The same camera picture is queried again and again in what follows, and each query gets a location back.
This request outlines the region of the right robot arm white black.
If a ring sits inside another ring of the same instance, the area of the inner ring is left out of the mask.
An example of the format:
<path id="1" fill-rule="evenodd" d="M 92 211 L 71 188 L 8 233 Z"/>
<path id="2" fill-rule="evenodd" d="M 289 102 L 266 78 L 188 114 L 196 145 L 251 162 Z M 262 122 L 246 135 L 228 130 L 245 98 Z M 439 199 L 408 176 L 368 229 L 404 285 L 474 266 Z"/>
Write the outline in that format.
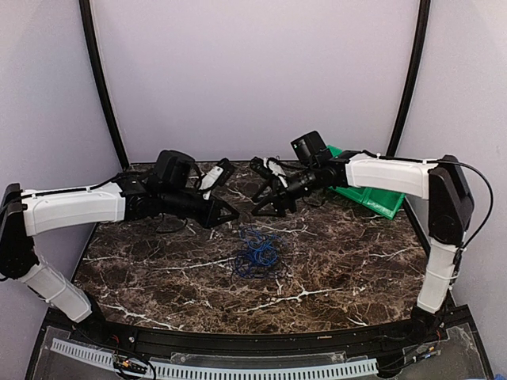
<path id="1" fill-rule="evenodd" d="M 429 259 L 404 336 L 420 344 L 442 320 L 447 293 L 459 274 L 465 235 L 475 202 L 456 157 L 393 158 L 366 150 L 339 150 L 317 131 L 292 141 L 300 167 L 288 174 L 275 158 L 252 158 L 250 168 L 265 182 L 253 196 L 254 216 L 284 217 L 296 202 L 318 190 L 334 190 L 388 219 L 407 195 L 429 204 Z"/>

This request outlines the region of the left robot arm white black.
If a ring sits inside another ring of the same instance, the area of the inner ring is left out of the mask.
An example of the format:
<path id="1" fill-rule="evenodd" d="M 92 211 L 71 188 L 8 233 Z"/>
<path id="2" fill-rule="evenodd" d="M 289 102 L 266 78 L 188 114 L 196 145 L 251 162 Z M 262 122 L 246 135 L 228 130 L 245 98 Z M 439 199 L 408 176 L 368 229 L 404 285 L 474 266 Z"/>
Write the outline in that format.
<path id="1" fill-rule="evenodd" d="M 189 187 L 189 174 L 197 172 Z M 239 217 L 238 211 L 214 196 L 234 166 L 224 158 L 201 173 L 194 158 L 163 150 L 152 169 L 119 173 L 90 186 L 37 191 L 9 184 L 1 202 L 1 279 L 24 283 L 45 302 L 62 311 L 95 345 L 112 338 L 91 296 L 36 253 L 34 236 L 50 230 L 98 222 L 130 222 L 160 215 L 197 222 L 212 229 Z"/>

